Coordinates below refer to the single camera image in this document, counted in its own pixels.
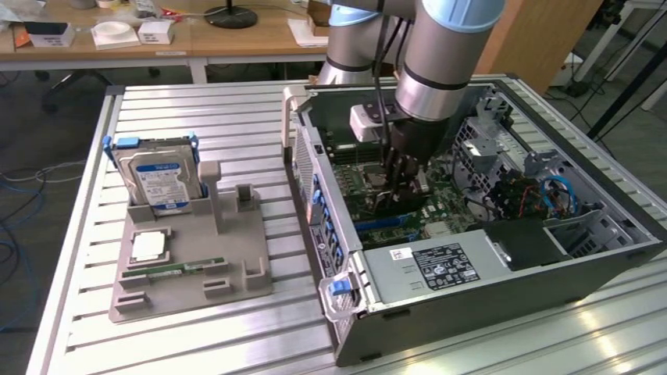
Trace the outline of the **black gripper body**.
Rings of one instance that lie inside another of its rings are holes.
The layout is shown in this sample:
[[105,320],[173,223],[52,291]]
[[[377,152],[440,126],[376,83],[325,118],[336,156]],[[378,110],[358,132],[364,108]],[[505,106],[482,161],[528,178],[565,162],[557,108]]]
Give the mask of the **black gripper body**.
[[389,131],[388,165],[401,157],[414,159],[421,166],[428,164],[448,128],[448,120],[428,122],[409,118],[394,121]]

